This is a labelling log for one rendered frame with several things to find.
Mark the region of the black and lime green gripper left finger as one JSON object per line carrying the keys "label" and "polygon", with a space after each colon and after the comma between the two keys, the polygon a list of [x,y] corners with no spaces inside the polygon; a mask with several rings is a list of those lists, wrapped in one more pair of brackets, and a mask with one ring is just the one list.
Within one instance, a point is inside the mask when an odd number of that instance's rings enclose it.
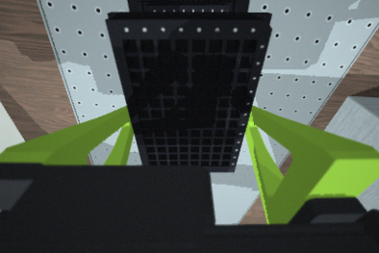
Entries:
{"label": "black and lime green gripper left finger", "polygon": [[103,165],[127,165],[134,137],[127,106],[7,147],[0,153],[0,163],[88,165],[88,153],[120,128],[114,148]]}

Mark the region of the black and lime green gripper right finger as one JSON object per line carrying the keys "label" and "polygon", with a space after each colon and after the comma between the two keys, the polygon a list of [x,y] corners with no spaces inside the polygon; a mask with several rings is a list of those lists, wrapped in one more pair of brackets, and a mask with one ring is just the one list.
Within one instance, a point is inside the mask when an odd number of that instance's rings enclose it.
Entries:
{"label": "black and lime green gripper right finger", "polygon": [[[291,152],[285,176],[257,126]],[[357,198],[379,178],[379,152],[374,147],[253,105],[245,136],[267,224],[289,223],[312,198]]]}

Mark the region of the black well plate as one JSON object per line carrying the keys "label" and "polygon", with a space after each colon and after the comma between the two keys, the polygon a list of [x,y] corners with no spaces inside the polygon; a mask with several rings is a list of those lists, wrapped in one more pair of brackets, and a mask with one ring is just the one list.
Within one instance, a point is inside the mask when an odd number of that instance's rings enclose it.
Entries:
{"label": "black well plate", "polygon": [[235,172],[272,13],[107,15],[142,165]]}
{"label": "black well plate", "polygon": [[233,12],[234,2],[144,2],[145,12]]}

